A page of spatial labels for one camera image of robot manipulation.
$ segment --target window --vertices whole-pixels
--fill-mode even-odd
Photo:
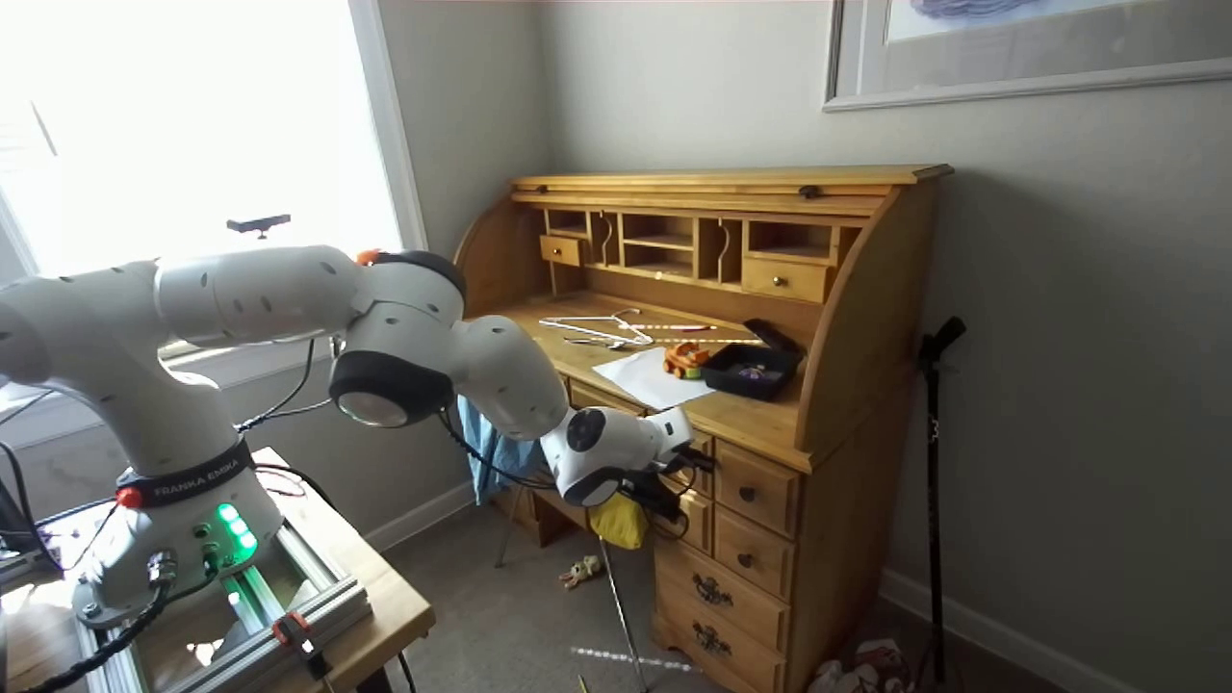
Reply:
[[[0,277],[252,241],[225,219],[279,210],[268,238],[424,245],[370,55],[346,0],[0,3]]]

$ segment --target paper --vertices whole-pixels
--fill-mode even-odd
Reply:
[[[626,397],[646,409],[677,409],[685,400],[707,397],[703,379],[681,379],[660,368],[664,350],[637,350],[630,356],[592,367],[600,376],[614,379]]]

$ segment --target workbench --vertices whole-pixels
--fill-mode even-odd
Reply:
[[[260,684],[260,693],[361,690],[382,676],[386,663],[394,663],[409,641],[428,636],[431,604],[308,482],[265,471],[279,467],[277,449],[259,449],[252,458],[260,462],[259,482],[268,490],[277,510],[308,536],[331,564],[354,577],[370,604],[356,622],[323,641],[323,658],[331,663],[323,682],[310,682],[293,666],[277,682]],[[7,690],[29,690],[82,658],[69,596],[71,586],[65,582],[3,591]],[[155,632],[155,637],[163,637],[155,648],[166,648],[166,655],[156,655],[156,676],[173,676],[173,669],[183,666],[173,636],[177,626]]]

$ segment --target debris on floor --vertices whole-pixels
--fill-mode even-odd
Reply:
[[[844,666],[827,658],[816,666],[809,693],[913,693],[906,672],[899,648],[893,637],[866,637],[856,648],[856,658]]]
[[[598,553],[580,553],[564,575],[558,575],[563,587],[578,587],[580,582],[604,575],[604,563]]]

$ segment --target gray carpet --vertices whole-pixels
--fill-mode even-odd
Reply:
[[[644,666],[630,663],[614,600],[604,577],[563,587],[580,553],[598,549],[580,532],[533,548],[509,532],[494,507],[462,510],[428,536],[397,548],[390,563],[431,600],[436,626],[409,648],[421,693],[713,693],[702,672],[649,637],[649,563],[646,553],[610,549],[630,637]],[[921,663],[926,626],[879,604],[857,641],[893,637],[906,663]],[[958,637],[945,637],[952,693],[1056,693],[1056,684],[1003,666]]]

